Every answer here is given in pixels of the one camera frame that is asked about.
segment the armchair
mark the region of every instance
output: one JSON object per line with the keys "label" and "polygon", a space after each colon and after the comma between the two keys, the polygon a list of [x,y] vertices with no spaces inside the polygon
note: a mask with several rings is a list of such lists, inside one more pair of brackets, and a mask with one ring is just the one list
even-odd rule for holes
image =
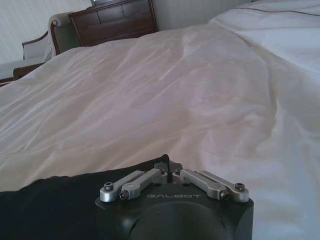
{"label": "armchair", "polygon": [[51,16],[45,34],[22,43],[23,60],[0,65],[0,87],[18,80],[54,56],[80,46],[68,14],[70,12]]}

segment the silver metal bracket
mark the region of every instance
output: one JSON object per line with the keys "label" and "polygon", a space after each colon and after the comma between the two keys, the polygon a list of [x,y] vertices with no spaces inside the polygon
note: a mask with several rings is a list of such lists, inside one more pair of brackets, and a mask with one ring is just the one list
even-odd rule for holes
{"label": "silver metal bracket", "polygon": [[120,180],[116,181],[115,183],[107,182],[104,187],[100,189],[100,200],[101,202],[109,203],[117,200],[118,195],[121,191],[121,187],[136,178],[142,176],[144,174],[143,171],[134,171],[129,175],[121,178]]}
{"label": "silver metal bracket", "polygon": [[[153,168],[150,171],[137,170],[115,183],[105,183],[100,189],[100,200],[109,203],[118,198],[121,200],[136,199],[140,196],[141,191],[150,184],[165,184],[167,181],[168,173],[162,168]],[[195,172],[190,169],[177,168],[172,173],[172,182],[192,183],[205,191],[208,197],[216,200],[231,198],[238,203],[249,201],[249,191],[243,183],[233,184],[207,171]]]}
{"label": "silver metal bracket", "polygon": [[141,191],[152,183],[159,183],[162,176],[160,169],[153,168],[134,181],[127,182],[122,186],[119,194],[121,200],[136,199]]}
{"label": "silver metal bracket", "polygon": [[207,171],[194,172],[184,169],[180,171],[179,179],[183,183],[196,185],[212,199],[222,200],[231,197],[238,203],[249,201],[249,191],[243,183],[233,184]]}

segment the white upholstery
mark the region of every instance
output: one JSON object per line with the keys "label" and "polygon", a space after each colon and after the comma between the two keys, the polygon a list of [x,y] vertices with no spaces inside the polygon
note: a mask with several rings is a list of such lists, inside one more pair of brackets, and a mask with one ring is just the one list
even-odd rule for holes
{"label": "white upholstery", "polygon": [[[68,16],[68,14],[70,13],[72,12],[55,14],[50,17],[48,22],[48,29],[49,29],[48,36],[49,36],[49,40],[51,42],[52,48],[54,49],[53,47],[54,40],[53,40],[53,36],[50,29],[51,29],[52,22],[56,21],[54,33],[55,33],[60,54],[69,49],[79,47],[79,40],[77,37],[76,30],[74,29],[74,26]],[[52,51],[51,57],[54,57],[55,55],[57,55],[56,49]]]}
{"label": "white upholstery", "polygon": [[31,59],[37,57],[43,57],[45,55],[45,51],[48,45],[49,37],[45,36],[43,39],[25,44],[23,46],[24,50],[24,59]]}

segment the metal linkage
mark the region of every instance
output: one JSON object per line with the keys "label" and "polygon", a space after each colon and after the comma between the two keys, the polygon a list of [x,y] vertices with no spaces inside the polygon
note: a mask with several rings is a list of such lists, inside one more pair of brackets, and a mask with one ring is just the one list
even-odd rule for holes
{"label": "metal linkage", "polygon": [[121,200],[136,199],[140,196],[141,191],[152,183],[158,183],[161,179],[162,172],[160,169],[153,168],[136,180],[127,182],[122,186],[119,194]]}
{"label": "metal linkage", "polygon": [[204,190],[208,197],[222,200],[229,197],[238,203],[249,200],[249,191],[243,183],[233,184],[207,171],[194,172],[190,169],[180,171],[180,181],[189,182]]}
{"label": "metal linkage", "polygon": [[100,189],[100,200],[105,203],[113,202],[117,200],[118,195],[121,191],[121,188],[124,184],[135,180],[136,178],[142,176],[144,174],[143,171],[134,171],[129,175],[121,178],[115,183],[107,182]]}

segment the white bedsheet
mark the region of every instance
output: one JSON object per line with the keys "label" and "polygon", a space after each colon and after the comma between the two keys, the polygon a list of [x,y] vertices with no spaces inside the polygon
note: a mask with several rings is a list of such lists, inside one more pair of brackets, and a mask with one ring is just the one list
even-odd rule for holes
{"label": "white bedsheet", "polygon": [[[319,13],[317,2],[278,8]],[[254,239],[319,239],[319,27],[319,16],[234,9],[54,57],[0,88],[0,191],[167,153],[244,182]]]}

